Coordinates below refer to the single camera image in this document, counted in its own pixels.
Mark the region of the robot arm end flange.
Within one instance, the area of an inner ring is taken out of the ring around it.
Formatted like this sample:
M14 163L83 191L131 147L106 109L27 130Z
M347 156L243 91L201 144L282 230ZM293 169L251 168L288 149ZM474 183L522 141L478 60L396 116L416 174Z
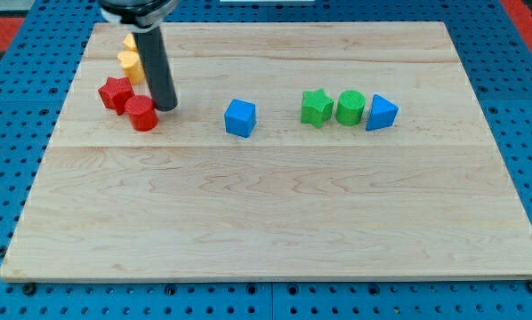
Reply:
M148 32L158 27L181 0L99 0L102 17L110 23Z

